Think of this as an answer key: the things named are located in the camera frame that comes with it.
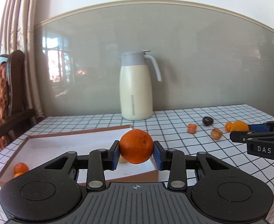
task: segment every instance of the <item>dark plum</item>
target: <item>dark plum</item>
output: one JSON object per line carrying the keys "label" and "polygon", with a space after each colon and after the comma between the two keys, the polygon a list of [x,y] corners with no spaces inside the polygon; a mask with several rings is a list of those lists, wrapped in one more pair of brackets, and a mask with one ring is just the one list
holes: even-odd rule
{"label": "dark plum", "polygon": [[212,125],[214,123],[214,120],[212,117],[209,117],[209,116],[205,116],[202,118],[202,122],[205,126],[209,126],[209,125]]}

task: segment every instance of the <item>blue gripper pad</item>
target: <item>blue gripper pad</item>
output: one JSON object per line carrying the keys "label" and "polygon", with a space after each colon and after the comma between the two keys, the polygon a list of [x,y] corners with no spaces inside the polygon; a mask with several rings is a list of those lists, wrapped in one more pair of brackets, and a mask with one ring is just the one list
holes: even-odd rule
{"label": "blue gripper pad", "polygon": [[113,154],[113,160],[112,160],[112,167],[113,170],[116,169],[117,164],[118,164],[118,160],[119,160],[119,156],[120,156],[120,152],[119,152],[119,144],[117,144],[115,150],[114,150],[114,154]]}
{"label": "blue gripper pad", "polygon": [[256,133],[261,132],[269,132],[270,128],[265,124],[255,124],[255,125],[248,125],[250,131],[255,131]]}
{"label": "blue gripper pad", "polygon": [[161,152],[159,151],[156,144],[154,144],[154,152],[152,156],[154,157],[154,161],[156,163],[158,170],[162,171],[163,164],[162,164]]}

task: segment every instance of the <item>thermos handle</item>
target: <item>thermos handle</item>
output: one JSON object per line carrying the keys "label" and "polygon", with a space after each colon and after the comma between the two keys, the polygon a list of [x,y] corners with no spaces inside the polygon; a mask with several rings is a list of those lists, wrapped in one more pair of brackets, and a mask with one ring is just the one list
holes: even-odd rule
{"label": "thermos handle", "polygon": [[154,65],[154,69],[156,71],[156,74],[157,74],[157,80],[159,82],[161,82],[162,81],[161,73],[160,73],[160,69],[159,69],[159,67],[157,65],[157,61],[155,60],[155,58],[152,57],[151,55],[144,55],[144,58],[151,60],[152,64]]}

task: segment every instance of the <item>yellow fruit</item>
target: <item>yellow fruit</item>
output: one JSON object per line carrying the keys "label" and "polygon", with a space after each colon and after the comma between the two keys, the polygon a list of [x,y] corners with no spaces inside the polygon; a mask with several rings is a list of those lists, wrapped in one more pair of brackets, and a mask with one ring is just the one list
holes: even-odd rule
{"label": "yellow fruit", "polygon": [[16,173],[13,178],[16,178],[17,176],[22,175],[23,173]]}
{"label": "yellow fruit", "polygon": [[124,158],[120,155],[118,162],[120,162],[120,163],[126,163],[127,161],[124,160]]}

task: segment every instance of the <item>wooden chair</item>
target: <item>wooden chair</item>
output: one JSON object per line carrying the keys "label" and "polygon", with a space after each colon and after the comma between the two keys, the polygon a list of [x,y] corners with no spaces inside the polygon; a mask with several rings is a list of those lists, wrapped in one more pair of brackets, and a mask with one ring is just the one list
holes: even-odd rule
{"label": "wooden chair", "polygon": [[27,109],[24,53],[0,56],[0,151],[31,128],[34,109]]}

